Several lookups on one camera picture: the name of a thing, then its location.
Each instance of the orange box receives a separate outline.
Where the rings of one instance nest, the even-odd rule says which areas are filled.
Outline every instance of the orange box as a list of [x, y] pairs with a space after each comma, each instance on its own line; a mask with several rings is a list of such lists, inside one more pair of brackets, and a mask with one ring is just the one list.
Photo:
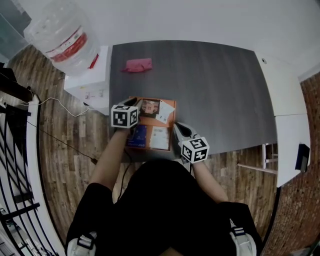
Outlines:
[[[153, 117], [147, 117], [147, 116], [141, 116], [139, 115], [140, 118], [140, 123], [139, 125], [146, 126], [146, 141], [145, 141], [145, 147], [134, 147], [134, 146], [127, 146], [128, 148], [133, 148], [133, 149], [140, 149], [140, 150], [161, 150], [161, 151], [170, 151], [171, 150], [171, 135], [176, 119], [176, 108], [177, 108], [177, 103], [175, 100], [168, 100], [168, 99], [159, 99], [159, 98], [146, 98], [146, 97], [136, 97], [138, 100], [156, 100], [156, 101], [164, 101], [168, 105], [174, 107], [174, 111], [169, 115], [167, 123], [163, 123], [159, 120], [156, 120]], [[158, 148], [150, 148], [150, 140], [151, 140], [151, 135], [153, 131], [153, 127], [166, 127], [168, 128], [169, 131], [169, 148], [168, 149], [158, 149]]]

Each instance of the brick wall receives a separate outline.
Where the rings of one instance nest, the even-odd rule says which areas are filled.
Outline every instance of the brick wall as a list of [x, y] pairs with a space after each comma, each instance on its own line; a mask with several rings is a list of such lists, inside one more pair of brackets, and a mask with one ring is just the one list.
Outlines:
[[263, 256], [284, 256], [309, 246], [320, 233], [320, 73], [301, 83], [307, 108], [311, 162], [282, 186], [279, 204]]

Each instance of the pink towel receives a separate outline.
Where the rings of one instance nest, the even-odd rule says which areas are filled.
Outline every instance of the pink towel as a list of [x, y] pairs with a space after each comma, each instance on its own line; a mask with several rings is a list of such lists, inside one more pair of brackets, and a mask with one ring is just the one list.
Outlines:
[[130, 59], [126, 61], [126, 72], [143, 72], [146, 70], [152, 70], [151, 58]]

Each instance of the sleeve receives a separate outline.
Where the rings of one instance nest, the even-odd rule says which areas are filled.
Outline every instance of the sleeve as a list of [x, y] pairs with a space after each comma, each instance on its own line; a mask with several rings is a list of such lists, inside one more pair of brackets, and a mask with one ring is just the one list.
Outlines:
[[260, 255], [262, 240], [257, 232], [248, 205], [239, 202], [221, 202], [218, 204], [218, 207], [224, 216], [228, 216], [237, 227], [243, 228], [246, 233], [252, 236], [257, 249], [257, 255]]
[[65, 243], [65, 255], [69, 242], [83, 234], [97, 231], [99, 225], [106, 221], [113, 206], [112, 192], [98, 183], [89, 184], [76, 209]]

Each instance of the white cable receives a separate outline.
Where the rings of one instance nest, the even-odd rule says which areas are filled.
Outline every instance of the white cable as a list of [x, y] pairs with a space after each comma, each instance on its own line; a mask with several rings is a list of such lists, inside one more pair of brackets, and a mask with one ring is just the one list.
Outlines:
[[[3, 75], [4, 77], [6, 77], [8, 80], [19, 84], [18, 82], [11, 80], [10, 78], [8, 78], [6, 75], [2, 74], [1, 72], [0, 72], [0, 74]], [[47, 100], [50, 100], [50, 99], [58, 101], [58, 102], [60, 103], [60, 105], [61, 105], [71, 116], [73, 116], [73, 117], [75, 117], [75, 118], [78, 117], [78, 116], [80, 116], [80, 115], [82, 115], [82, 114], [84, 114], [84, 113], [86, 113], [86, 112], [89, 110], [89, 108], [87, 108], [85, 111], [81, 112], [80, 114], [74, 115], [74, 114], [72, 114], [64, 105], [62, 105], [62, 103], [61, 103], [61, 101], [60, 101], [59, 99], [57, 99], [57, 98], [52, 98], [52, 97], [47, 98], [44, 102], [42, 102], [42, 103], [40, 103], [40, 104], [28, 104], [27, 102], [24, 102], [24, 101], [23, 101], [23, 102], [24, 102], [25, 104], [27, 104], [27, 105], [24, 105], [24, 104], [19, 104], [19, 105], [26, 106], [26, 107], [28, 107], [28, 106], [39, 106], [39, 105], [45, 103]]]

